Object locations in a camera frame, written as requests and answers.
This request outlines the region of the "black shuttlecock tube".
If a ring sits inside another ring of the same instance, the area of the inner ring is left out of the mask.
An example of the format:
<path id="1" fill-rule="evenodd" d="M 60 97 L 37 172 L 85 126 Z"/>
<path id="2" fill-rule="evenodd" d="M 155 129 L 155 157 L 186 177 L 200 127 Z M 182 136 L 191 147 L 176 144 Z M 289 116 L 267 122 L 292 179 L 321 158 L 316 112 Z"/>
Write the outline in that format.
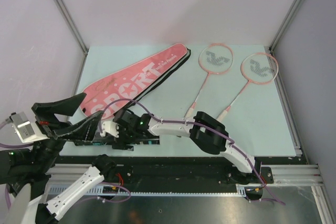
<path id="1" fill-rule="evenodd" d="M 159 145 L 160 138 L 158 136 L 127 136 L 121 135 L 121 137 L 114 137 L 107 134 L 106 136 L 100 136 L 96 133 L 92 141 L 77 140 L 74 142 L 76 146 L 122 146 L 122 145 Z"/>

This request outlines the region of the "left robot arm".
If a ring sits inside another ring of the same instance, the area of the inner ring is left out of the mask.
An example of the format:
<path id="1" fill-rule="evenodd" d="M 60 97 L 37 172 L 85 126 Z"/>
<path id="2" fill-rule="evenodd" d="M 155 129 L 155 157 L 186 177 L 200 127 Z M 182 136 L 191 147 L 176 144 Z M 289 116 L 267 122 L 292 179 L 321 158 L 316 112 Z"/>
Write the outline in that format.
<path id="1" fill-rule="evenodd" d="M 98 111 L 86 119 L 71 124 L 61 122 L 57 115 L 73 116 L 86 94 L 49 103 L 35 103 L 32 111 L 36 121 L 31 123 L 25 113 L 12 113 L 10 123 L 22 141 L 22 147 L 6 147 L 1 151 L 1 184 L 18 196 L 30 186 L 30 198 L 23 223 L 58 223 L 64 214 L 88 190 L 101 182 L 111 182 L 116 175 L 116 163 L 106 154 L 99 155 L 86 172 L 55 199 L 40 202 L 50 179 L 47 172 L 54 167 L 66 142 L 86 141 L 95 138 L 103 116 Z"/>

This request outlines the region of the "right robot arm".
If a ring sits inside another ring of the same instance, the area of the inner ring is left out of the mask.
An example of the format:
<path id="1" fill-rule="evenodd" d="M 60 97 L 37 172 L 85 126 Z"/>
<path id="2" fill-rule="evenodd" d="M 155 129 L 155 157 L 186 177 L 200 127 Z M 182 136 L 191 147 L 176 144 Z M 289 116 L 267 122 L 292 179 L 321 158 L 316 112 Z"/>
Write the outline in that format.
<path id="1" fill-rule="evenodd" d="M 112 120 L 100 123 L 98 129 L 101 136 L 109 134 L 118 139 L 122 134 L 128 139 L 139 135 L 187 137 L 203 152 L 220 155 L 232 164 L 225 172 L 229 184 L 265 183 L 261 178 L 260 162 L 239 148 L 229 137 L 225 126 L 205 112 L 198 111 L 192 118 L 165 120 L 155 117 L 152 113 L 137 116 L 129 110 L 122 109 Z"/>

